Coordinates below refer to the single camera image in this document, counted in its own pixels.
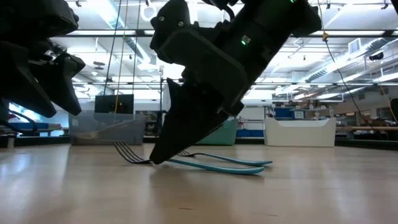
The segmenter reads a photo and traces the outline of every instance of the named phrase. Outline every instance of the teal container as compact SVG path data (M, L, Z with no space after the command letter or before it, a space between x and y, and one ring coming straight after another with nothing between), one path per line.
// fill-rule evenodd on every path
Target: teal container
M203 138L197 144L232 146L235 144L236 130L238 129L238 120L225 121L224 125L215 132Z

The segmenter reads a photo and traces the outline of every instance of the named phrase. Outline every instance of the wooden floor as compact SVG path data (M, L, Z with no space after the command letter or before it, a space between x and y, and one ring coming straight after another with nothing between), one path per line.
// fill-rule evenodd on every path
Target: wooden floor
M151 147L135 150L149 156ZM274 164L242 176L166 162L131 166L112 147L0 149L0 223L398 223L394 151L258 145L190 151Z

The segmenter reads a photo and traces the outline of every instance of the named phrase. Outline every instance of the fork handle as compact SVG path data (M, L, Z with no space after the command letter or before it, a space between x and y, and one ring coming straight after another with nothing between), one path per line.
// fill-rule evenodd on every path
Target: fork handle
M177 164L183 164L186 166L192 166L192 167L197 167L205 170L210 170L214 172L222 172L225 174L257 174L260 173L264 170L263 167L253 167L253 168L229 168L229 167L219 167L219 166L213 166L213 165L206 165L206 164L198 164L196 162L187 162L187 161L181 161L177 159L169 159L168 162L174 162Z
M195 155L209 156L209 157L221 159L221 160L224 160L224 161L234 162L236 164L247 165L247 166L264 166L264 165L272 163L272 161L245 161L245 160L242 160L242 159L233 159L233 158L230 158L230 157L219 156L219 155L214 155L214 154L207 154L207 153L202 153L202 152L193 153L192 155L193 156L195 156Z

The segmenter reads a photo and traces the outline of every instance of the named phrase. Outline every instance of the clear plastic bin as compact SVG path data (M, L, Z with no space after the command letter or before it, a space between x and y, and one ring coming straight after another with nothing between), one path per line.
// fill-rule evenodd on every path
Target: clear plastic bin
M140 114L111 114L82 111L69 115L72 145L110 145L124 141L141 145L144 139L146 117Z

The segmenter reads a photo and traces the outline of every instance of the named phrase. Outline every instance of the fork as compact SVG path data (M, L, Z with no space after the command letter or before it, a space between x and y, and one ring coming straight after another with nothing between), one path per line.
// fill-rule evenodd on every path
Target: fork
M143 159L139 157L125 142L117 142L114 141L113 145L115 146L118 153L131 164L151 164L152 161L150 159ZM210 170L214 172L222 172L225 174L257 174L264 170L263 167L252 167L252 168L232 168L232 167L219 167L207 164L199 164L196 162L188 162L181 161L178 159L169 159L167 162L173 162L176 164L183 164L186 166L201 168L205 170Z
M221 159L224 161L233 162L233 163L241 164L241 165L247 165L247 166L264 166L264 165L272 163L272 161L245 161L242 159L234 159L234 158L230 158L230 157L219 156L219 155L203 153L203 152L196 152L196 153L190 154L186 150L182 150L181 152L178 153L178 155L182 156L182 157L195 157L197 155L202 155L202 156L213 157L213 158Z

